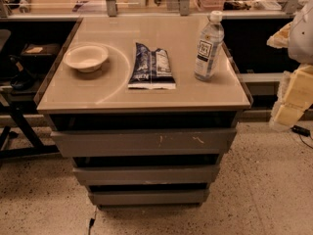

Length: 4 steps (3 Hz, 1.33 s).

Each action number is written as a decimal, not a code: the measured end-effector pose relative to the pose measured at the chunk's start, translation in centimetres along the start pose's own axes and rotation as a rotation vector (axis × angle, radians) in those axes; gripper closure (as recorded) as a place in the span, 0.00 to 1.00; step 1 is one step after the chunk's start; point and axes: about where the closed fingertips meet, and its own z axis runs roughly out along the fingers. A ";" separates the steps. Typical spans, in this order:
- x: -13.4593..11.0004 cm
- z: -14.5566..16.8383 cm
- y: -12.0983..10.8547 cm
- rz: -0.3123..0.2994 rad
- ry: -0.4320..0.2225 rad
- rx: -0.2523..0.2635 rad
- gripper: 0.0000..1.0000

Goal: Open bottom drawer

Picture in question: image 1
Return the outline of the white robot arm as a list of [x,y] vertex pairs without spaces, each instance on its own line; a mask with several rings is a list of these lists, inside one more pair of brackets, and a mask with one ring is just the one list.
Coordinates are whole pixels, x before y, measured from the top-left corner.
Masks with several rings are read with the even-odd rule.
[[269,125],[285,131],[296,125],[313,105],[313,0],[309,0],[291,23],[267,40],[273,48],[287,48],[292,60],[299,62],[293,71],[284,71]]

